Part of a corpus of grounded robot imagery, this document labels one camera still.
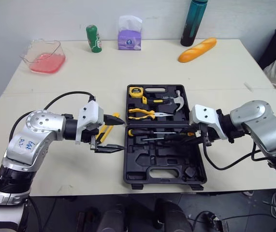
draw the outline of tissue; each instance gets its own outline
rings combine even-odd
[[[118,49],[141,50],[142,20],[132,15],[119,17],[118,21]]]

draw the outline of pink liquid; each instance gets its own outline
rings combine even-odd
[[[43,53],[34,60],[35,63],[32,63],[29,68],[39,73],[56,73],[65,59],[65,55]]]

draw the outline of screwdriver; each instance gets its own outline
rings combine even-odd
[[[143,136],[143,135],[152,135],[152,134],[175,134],[176,132],[154,132],[153,130],[144,130],[144,129],[130,129],[128,131],[128,136]]]
[[[178,133],[178,134],[172,134],[172,135],[167,135],[163,138],[151,138],[151,139],[142,139],[141,141],[150,141],[150,140],[181,140],[186,136],[193,136],[194,133]]]

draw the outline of yellow tape measure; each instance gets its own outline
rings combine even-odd
[[[129,87],[129,94],[132,98],[142,98],[143,88],[142,87]]]

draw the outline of toolbox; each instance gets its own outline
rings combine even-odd
[[[127,86],[126,122],[124,181],[132,189],[143,189],[144,184],[184,184],[203,190],[206,174],[198,145],[173,145],[161,139],[189,126],[182,85]],[[147,135],[135,135],[133,129]]]

